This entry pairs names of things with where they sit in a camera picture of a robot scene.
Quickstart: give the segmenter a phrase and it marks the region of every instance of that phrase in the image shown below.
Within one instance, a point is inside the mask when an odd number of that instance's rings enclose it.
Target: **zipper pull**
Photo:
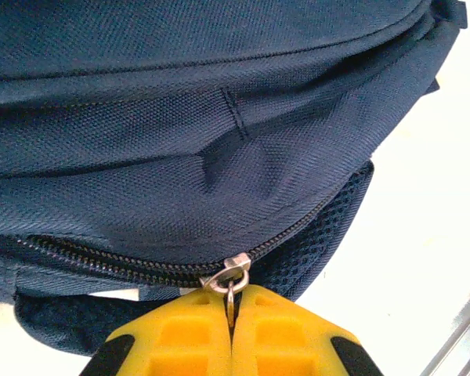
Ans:
[[[234,257],[226,258],[225,269],[212,277],[201,277],[202,287],[206,291],[226,296],[226,319],[228,328],[233,333],[235,328],[235,295],[249,285],[249,269],[252,260],[247,253],[242,252]]]

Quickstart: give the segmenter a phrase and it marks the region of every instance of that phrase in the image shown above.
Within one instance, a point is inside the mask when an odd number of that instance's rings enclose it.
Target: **white surface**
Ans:
[[[422,371],[470,290],[470,28],[438,79],[375,153],[351,230],[299,300],[357,334],[385,376]],[[30,339],[0,305],[0,374],[74,376],[86,362]]]

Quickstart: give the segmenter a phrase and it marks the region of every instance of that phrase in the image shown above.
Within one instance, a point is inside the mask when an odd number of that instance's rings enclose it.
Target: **black zipper teeth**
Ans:
[[[253,262],[267,255],[308,226],[335,194],[336,190],[333,190],[333,193],[324,198],[294,225],[246,253]],[[26,238],[18,238],[17,243],[78,268],[101,273],[119,280],[145,284],[200,287],[199,277],[215,274],[223,268],[221,261],[185,265],[147,261],[140,258],[116,255],[111,252],[74,244],[68,240],[47,236],[32,235]]]

